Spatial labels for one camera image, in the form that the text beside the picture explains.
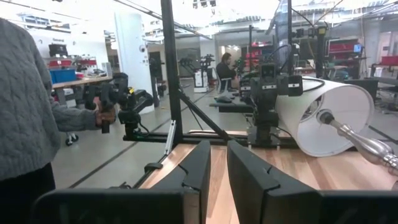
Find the blue bin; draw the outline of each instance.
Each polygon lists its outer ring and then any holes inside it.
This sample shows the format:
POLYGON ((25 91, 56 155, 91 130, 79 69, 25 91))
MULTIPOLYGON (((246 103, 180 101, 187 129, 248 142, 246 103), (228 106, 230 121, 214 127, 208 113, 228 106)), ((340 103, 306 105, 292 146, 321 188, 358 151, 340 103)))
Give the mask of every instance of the blue bin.
POLYGON ((76 71, 74 69, 69 70, 51 70, 52 83, 63 83, 77 80, 76 71))

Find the lamp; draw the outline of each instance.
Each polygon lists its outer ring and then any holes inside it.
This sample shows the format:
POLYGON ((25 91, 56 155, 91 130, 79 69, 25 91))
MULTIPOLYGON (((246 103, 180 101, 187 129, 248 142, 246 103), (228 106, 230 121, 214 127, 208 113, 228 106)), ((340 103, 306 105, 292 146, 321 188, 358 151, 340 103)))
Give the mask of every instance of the lamp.
POLYGON ((317 120, 320 124, 329 124, 334 127, 338 135, 351 141, 367 161, 386 166, 390 174, 398 175, 398 157, 386 143, 357 134, 349 125, 339 123, 329 110, 319 111, 317 120))
POLYGON ((353 146, 350 140, 339 136, 333 126, 318 122, 317 113, 321 110, 332 111, 337 121, 349 124, 358 134, 368 130, 374 104, 365 89, 303 77, 303 90, 303 95, 298 97, 278 96, 276 109, 280 127, 292 135, 306 154, 332 156, 353 146))

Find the seated person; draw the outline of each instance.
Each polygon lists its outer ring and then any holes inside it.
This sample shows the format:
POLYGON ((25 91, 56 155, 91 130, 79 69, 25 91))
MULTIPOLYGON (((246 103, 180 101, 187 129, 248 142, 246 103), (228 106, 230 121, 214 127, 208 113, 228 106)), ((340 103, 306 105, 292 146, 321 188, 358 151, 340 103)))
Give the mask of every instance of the seated person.
MULTIPOLYGON (((229 65, 231 65, 231 54, 230 53, 225 53, 223 57, 221 58, 221 62, 217 65, 216 71, 218 76, 220 77, 220 80, 224 78, 232 78, 235 79, 236 77, 236 72, 232 69, 229 68, 229 65)), ((231 81, 221 81, 221 91, 225 90, 225 85, 228 83, 228 89, 231 88, 231 81)))

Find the gray knit sweater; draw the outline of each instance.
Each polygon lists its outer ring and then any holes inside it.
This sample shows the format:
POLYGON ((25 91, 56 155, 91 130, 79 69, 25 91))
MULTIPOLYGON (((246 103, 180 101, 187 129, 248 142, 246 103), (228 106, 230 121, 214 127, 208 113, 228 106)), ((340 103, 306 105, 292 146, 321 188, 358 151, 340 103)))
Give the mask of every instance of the gray knit sweater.
POLYGON ((96 129, 94 112, 60 106, 51 90, 33 38, 0 18, 0 181, 51 162, 58 131, 96 129))

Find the wooden table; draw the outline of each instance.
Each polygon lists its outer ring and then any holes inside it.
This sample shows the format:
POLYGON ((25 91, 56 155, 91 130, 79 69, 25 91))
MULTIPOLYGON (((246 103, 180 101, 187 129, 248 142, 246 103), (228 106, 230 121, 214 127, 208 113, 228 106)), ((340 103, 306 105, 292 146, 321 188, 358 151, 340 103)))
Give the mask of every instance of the wooden table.
POLYGON ((72 82, 64 82, 64 83, 55 83, 52 85, 55 93, 57 94, 58 101, 61 105, 65 105, 67 100, 65 98, 65 93, 63 91, 64 88, 74 87, 77 85, 85 85, 89 83, 97 83, 112 80, 112 77, 99 77, 99 78, 84 78, 82 80, 76 80, 72 82))
MULTIPOLYGON (((151 188, 158 183, 194 147, 195 145, 179 144, 162 162, 163 168, 155 170, 141 188, 151 188)), ((252 152, 286 174, 319 190, 390 190, 397 180, 385 168, 363 159, 358 152, 344 152, 323 158, 310 157, 299 149, 253 149, 252 152)), ((211 147, 208 224, 239 223, 229 186, 226 153, 226 146, 211 147)))
POLYGON ((72 82, 64 82, 64 83, 55 83, 52 85, 53 89, 56 88, 66 88, 66 87, 71 87, 75 85, 84 85, 88 83, 95 83, 95 82, 103 82, 107 80, 111 80, 112 77, 99 77, 99 78, 84 78, 82 80, 76 80, 72 82))

